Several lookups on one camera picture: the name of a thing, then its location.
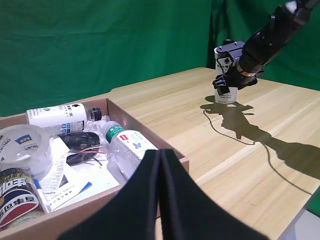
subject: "clear tape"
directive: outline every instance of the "clear tape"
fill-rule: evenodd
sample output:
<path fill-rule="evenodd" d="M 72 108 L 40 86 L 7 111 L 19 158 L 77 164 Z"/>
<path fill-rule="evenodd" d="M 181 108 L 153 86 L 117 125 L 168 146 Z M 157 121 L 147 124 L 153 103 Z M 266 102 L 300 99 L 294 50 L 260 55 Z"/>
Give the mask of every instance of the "clear tape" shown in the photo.
<path fill-rule="evenodd" d="M 50 138 L 41 127 L 21 124 L 0 130 L 0 171 L 21 168 L 41 180 L 52 164 Z"/>

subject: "black object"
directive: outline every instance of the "black object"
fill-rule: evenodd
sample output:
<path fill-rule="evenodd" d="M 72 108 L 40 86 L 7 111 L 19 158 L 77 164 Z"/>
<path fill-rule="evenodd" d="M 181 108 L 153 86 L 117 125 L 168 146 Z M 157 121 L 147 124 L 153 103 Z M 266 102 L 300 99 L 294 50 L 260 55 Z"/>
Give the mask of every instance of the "black object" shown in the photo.
<path fill-rule="evenodd" d="M 232 44 L 234 42 L 235 41 L 233 41 L 232 39 L 225 39 L 225 40 L 223 40 L 223 45 Z"/>
<path fill-rule="evenodd" d="M 94 159 L 95 155 L 97 155 L 97 154 L 94 152 L 72 154 L 72 155 L 69 155 L 66 157 L 66 163 L 69 166 L 81 164 L 81 163 L 84 163 L 90 159 Z"/>
<path fill-rule="evenodd" d="M 101 120 L 101 118 L 102 118 L 102 112 L 101 112 L 100 107 L 91 108 L 91 109 L 89 110 L 89 112 L 90 112 L 90 117 L 91 117 L 92 120 L 94 120 L 94 121 L 99 121 L 99 120 Z"/>
<path fill-rule="evenodd" d="M 59 135 L 62 141 L 69 149 L 83 150 L 100 144 L 100 139 L 94 132 L 73 132 Z M 66 163 L 69 166 L 86 162 L 92 158 L 96 153 L 88 152 L 81 154 L 72 154 L 66 158 Z"/>
<path fill-rule="evenodd" d="M 94 132 L 72 132 L 59 135 L 69 149 L 83 150 L 100 144 L 100 139 Z"/>
<path fill-rule="evenodd" d="M 263 67 L 309 22 L 311 11 L 318 3 L 320 0 L 292 0 L 279 5 L 270 15 L 269 22 L 246 41 L 237 58 L 232 58 L 233 64 L 227 73 L 216 76 L 213 86 L 218 94 L 228 93 L 228 87 L 240 90 L 256 84 Z"/>
<path fill-rule="evenodd" d="M 171 149 L 147 150 L 119 193 L 58 240 L 154 240 L 158 199 L 164 240 L 267 240 L 215 204 Z"/>

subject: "paper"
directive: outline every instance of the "paper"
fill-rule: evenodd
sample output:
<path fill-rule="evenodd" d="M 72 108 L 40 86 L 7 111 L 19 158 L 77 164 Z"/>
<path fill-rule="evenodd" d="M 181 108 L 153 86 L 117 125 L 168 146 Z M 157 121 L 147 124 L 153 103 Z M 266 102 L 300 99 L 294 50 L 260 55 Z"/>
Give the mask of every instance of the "paper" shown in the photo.
<path fill-rule="evenodd" d="M 86 186 L 89 187 L 91 184 L 65 163 L 63 177 L 59 188 L 55 193 L 44 192 L 44 196 L 47 204 L 50 206 L 51 210 L 54 211 L 65 202 L 69 202 L 72 198 L 78 195 Z"/>
<path fill-rule="evenodd" d="M 52 194 L 58 189 L 64 175 L 69 148 L 60 137 L 50 139 L 53 164 L 49 173 L 39 182 L 43 192 Z"/>
<path fill-rule="evenodd" d="M 61 205 L 58 209 L 74 204 L 96 194 L 102 193 L 103 191 L 109 190 L 119 185 L 117 180 L 107 169 L 107 155 L 98 153 L 94 158 L 99 160 L 102 166 L 94 159 L 91 159 L 79 165 L 72 166 L 72 169 L 74 169 L 77 174 L 83 176 L 84 179 L 92 183 L 92 186 L 81 192 L 68 202 Z"/>

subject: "red wire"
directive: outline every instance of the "red wire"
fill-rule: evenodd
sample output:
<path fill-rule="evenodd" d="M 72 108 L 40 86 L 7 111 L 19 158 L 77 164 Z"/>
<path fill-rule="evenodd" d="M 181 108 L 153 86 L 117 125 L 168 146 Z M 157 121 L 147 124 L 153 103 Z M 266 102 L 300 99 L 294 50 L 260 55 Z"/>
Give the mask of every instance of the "red wire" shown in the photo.
<path fill-rule="evenodd" d="M 96 153 L 96 154 L 108 154 L 106 151 L 79 151 L 77 154 Z"/>

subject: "white bottle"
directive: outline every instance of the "white bottle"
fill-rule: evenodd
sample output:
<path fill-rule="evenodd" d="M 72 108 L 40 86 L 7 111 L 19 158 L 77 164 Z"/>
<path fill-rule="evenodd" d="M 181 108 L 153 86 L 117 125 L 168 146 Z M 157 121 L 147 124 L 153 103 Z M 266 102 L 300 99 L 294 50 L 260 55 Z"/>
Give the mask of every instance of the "white bottle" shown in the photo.
<path fill-rule="evenodd" d="M 102 117 L 99 107 L 86 109 L 82 103 L 29 109 L 25 114 L 28 124 L 43 128 L 50 137 L 81 132 Z"/>
<path fill-rule="evenodd" d="M 125 130 L 119 123 L 108 121 L 102 128 L 110 143 L 111 155 L 122 174 L 129 179 L 148 149 L 158 150 L 140 132 Z"/>

